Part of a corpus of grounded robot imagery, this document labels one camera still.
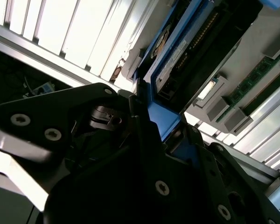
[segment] green circuit board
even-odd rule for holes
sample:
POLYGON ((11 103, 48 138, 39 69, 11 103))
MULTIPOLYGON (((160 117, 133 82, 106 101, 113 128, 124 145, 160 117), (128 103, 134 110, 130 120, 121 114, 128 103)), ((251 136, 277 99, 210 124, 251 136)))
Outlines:
POLYGON ((250 74, 237 86, 237 88, 227 97, 224 97, 229 107, 216 120, 222 120, 228 112, 277 64, 280 55, 274 60, 265 56, 250 74))
POLYGON ((252 114, 266 99, 268 99, 280 87, 280 74, 245 108, 243 112, 248 116, 252 114))

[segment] cable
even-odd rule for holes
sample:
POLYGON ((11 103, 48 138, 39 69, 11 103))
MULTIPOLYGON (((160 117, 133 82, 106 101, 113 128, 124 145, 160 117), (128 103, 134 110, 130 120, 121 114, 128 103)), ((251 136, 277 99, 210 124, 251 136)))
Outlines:
POLYGON ((29 220, 30 220, 30 218, 31 218, 31 215, 32 215, 33 209, 34 209, 34 205, 32 206, 32 209, 31 209, 31 211, 30 211, 30 214, 29 214, 29 216, 28 216, 28 219, 27 219, 27 221, 26 221, 26 224, 28 224, 28 223, 29 223, 29 220))
POLYGON ((36 93, 33 92, 33 90, 31 89, 30 85, 28 84, 28 81, 27 81, 27 78, 26 78, 25 75, 24 75, 24 79, 25 79, 25 84, 26 84, 26 86, 28 87, 30 93, 31 93, 33 96, 36 96, 36 93))

